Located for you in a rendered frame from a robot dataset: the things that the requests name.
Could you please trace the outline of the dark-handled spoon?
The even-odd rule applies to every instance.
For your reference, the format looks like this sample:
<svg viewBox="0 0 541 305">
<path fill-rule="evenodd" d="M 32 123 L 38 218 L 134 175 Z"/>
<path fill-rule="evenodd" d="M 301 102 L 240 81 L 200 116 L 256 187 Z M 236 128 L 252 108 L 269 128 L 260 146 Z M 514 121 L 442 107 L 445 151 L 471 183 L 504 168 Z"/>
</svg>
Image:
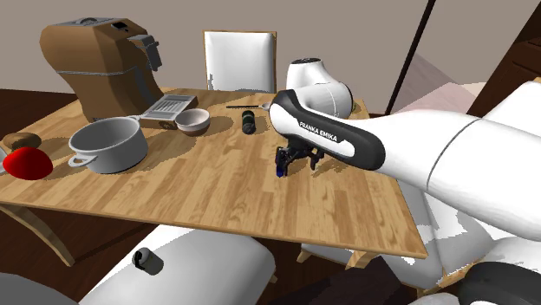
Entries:
<svg viewBox="0 0 541 305">
<path fill-rule="evenodd" d="M 264 104 L 261 104 L 261 105 L 228 105 L 226 106 L 226 108 L 260 108 L 260 109 L 263 109 L 264 111 L 268 111 L 270 109 L 270 106 L 271 104 L 269 102 L 265 102 Z"/>
</svg>

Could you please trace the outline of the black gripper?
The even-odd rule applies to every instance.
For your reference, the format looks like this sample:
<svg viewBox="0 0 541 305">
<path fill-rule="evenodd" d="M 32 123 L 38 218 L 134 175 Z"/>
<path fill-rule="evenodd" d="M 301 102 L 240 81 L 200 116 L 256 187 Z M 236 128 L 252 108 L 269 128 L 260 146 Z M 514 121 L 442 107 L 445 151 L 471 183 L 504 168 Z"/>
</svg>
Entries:
<svg viewBox="0 0 541 305">
<path fill-rule="evenodd" d="M 304 140 L 288 139 L 287 147 L 279 146 L 276 150 L 276 162 L 280 160 L 284 169 L 283 177 L 288 175 L 288 166 L 294 159 L 310 157 L 310 169 L 314 171 L 316 164 L 324 157 L 323 151 L 314 152 L 315 147 Z"/>
</svg>

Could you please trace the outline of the thin black pole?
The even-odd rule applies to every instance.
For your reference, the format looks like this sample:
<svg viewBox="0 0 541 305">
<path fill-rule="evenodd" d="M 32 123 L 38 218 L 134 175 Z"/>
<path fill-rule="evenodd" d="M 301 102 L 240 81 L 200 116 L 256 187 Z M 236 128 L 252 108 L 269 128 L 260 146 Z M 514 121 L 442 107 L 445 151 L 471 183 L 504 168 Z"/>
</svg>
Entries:
<svg viewBox="0 0 541 305">
<path fill-rule="evenodd" d="M 411 45 L 409 47 L 409 50 L 407 52 L 407 56 L 405 58 L 405 61 L 402 65 L 402 68 L 401 68 L 401 72 L 397 78 L 397 81 L 395 83 L 395 86 L 394 86 L 394 90 L 390 96 L 390 99 L 389 99 L 389 102 L 388 102 L 388 105 L 386 107 L 386 110 L 385 110 L 385 114 L 386 115 L 389 115 L 391 114 L 391 111 L 394 107 L 394 104 L 395 104 L 395 101 L 398 97 L 398 94 L 399 92 L 401 91 L 401 86 L 406 78 L 406 75 L 407 75 L 407 72 L 409 70 L 409 67 L 411 65 L 411 62 L 413 60 L 413 57 L 414 57 L 414 54 L 419 46 L 419 43 L 420 43 L 420 40 L 422 38 L 422 35 L 423 35 L 423 32 L 427 26 L 427 23 L 428 23 L 428 20 L 429 20 L 429 17 L 431 16 L 432 14 L 432 11 L 433 11 L 433 7 L 435 5 L 437 0 L 427 0 L 427 5 L 423 11 L 423 14 L 421 16 L 421 19 L 420 19 L 420 22 L 419 22 L 419 25 L 417 27 L 417 30 L 415 31 L 415 34 L 414 34 L 414 38 L 411 42 Z"/>
</svg>

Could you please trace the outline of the black cylinder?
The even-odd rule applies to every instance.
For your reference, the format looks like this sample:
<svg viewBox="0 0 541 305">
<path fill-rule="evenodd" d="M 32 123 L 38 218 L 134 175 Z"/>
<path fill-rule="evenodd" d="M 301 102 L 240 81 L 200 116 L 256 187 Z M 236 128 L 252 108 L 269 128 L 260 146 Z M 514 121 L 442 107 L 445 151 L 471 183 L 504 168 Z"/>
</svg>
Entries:
<svg viewBox="0 0 541 305">
<path fill-rule="evenodd" d="M 150 276 L 159 274 L 164 267 L 163 260 L 146 247 L 139 248 L 134 252 L 132 263 L 137 269 L 146 272 Z"/>
</svg>

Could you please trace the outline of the wooden table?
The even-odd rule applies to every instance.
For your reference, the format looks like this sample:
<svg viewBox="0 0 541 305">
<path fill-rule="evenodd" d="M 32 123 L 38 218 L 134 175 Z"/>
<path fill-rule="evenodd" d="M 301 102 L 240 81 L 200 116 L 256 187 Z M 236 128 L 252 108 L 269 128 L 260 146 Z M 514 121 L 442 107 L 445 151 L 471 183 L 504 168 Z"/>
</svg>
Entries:
<svg viewBox="0 0 541 305">
<path fill-rule="evenodd" d="M 427 252 L 397 182 L 331 159 L 311 167 L 297 160 L 275 172 L 275 151 L 285 140 L 266 113 L 257 131 L 241 132 L 238 106 L 269 94 L 195 90 L 211 125 L 198 137 L 148 128 L 147 156 L 132 169 L 102 175 L 69 165 L 68 138 L 87 123 L 72 102 L 28 126 L 53 161 L 47 178 L 0 175 L 0 211 L 34 231 L 66 264 L 73 257 L 34 214 L 50 209 L 230 232 L 352 250 L 350 264 L 379 254 L 423 258 Z"/>
</svg>

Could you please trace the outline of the dark wooden cabinet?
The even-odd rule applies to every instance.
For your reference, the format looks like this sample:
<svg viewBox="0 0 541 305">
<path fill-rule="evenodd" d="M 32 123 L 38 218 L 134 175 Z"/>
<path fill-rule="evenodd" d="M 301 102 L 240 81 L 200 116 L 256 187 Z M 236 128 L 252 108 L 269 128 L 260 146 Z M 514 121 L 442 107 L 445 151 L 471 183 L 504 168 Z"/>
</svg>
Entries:
<svg viewBox="0 0 541 305">
<path fill-rule="evenodd" d="M 541 77 L 541 2 L 496 67 L 467 114 L 482 117 L 527 81 Z"/>
</svg>

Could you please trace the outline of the grey cooking pot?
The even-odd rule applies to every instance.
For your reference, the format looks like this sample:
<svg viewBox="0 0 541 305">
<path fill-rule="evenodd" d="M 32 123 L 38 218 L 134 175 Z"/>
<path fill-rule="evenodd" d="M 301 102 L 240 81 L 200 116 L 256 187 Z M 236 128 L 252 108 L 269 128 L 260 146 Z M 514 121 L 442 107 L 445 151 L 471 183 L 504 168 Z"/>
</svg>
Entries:
<svg viewBox="0 0 541 305">
<path fill-rule="evenodd" d="M 86 166 L 99 174 L 123 172 L 140 163 L 148 144 L 138 116 L 113 117 L 93 122 L 74 133 L 68 142 L 75 156 L 71 167 Z"/>
</svg>

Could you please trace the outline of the white and brown bowl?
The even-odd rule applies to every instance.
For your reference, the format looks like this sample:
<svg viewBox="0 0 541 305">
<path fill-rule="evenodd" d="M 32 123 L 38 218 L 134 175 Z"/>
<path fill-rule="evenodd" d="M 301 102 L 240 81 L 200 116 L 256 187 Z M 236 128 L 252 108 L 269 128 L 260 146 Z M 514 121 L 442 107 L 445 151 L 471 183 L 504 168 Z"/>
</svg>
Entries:
<svg viewBox="0 0 541 305">
<path fill-rule="evenodd" d="M 193 108 L 181 112 L 174 120 L 178 129 L 188 136 L 199 136 L 210 126 L 210 114 L 205 109 Z"/>
</svg>

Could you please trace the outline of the dark green bottle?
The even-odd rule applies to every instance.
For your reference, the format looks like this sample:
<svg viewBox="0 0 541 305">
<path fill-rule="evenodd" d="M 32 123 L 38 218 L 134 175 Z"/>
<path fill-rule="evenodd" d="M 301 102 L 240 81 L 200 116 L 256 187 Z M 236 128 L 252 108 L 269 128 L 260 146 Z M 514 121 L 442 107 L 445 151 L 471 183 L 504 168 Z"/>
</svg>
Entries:
<svg viewBox="0 0 541 305">
<path fill-rule="evenodd" d="M 242 112 L 242 131 L 244 134 L 253 134 L 257 130 L 255 114 L 251 110 Z"/>
</svg>

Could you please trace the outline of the brown round object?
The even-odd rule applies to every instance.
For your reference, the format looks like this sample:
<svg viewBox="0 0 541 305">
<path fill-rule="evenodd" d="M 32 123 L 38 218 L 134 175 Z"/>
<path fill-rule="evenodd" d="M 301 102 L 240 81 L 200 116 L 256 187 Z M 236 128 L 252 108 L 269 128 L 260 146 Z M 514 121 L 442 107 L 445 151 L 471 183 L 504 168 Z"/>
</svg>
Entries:
<svg viewBox="0 0 541 305">
<path fill-rule="evenodd" d="M 42 144 L 42 139 L 34 133 L 10 133 L 3 137 L 3 144 L 11 151 L 23 147 L 38 148 Z"/>
</svg>

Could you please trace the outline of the red round object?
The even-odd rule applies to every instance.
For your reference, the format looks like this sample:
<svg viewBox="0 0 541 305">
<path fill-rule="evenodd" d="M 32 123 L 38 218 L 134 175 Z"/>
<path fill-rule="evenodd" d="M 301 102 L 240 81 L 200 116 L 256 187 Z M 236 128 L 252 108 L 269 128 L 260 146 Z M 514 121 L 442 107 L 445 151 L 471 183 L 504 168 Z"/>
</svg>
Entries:
<svg viewBox="0 0 541 305">
<path fill-rule="evenodd" d="M 45 152 L 34 147 L 22 147 L 4 158 L 3 168 L 13 177 L 38 180 L 52 173 L 53 164 Z"/>
</svg>

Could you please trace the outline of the brown coffee machine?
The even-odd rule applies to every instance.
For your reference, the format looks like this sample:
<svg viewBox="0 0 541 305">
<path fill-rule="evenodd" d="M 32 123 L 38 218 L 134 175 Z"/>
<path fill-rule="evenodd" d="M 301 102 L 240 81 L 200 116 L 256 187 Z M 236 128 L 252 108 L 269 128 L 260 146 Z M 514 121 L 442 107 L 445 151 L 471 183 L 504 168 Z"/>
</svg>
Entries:
<svg viewBox="0 0 541 305">
<path fill-rule="evenodd" d="M 135 115 L 146 128 L 174 130 L 175 118 L 194 108 L 193 95 L 165 94 L 153 74 L 162 66 L 159 43 L 127 18 L 85 17 L 47 26 L 44 58 L 77 95 L 93 123 Z"/>
</svg>

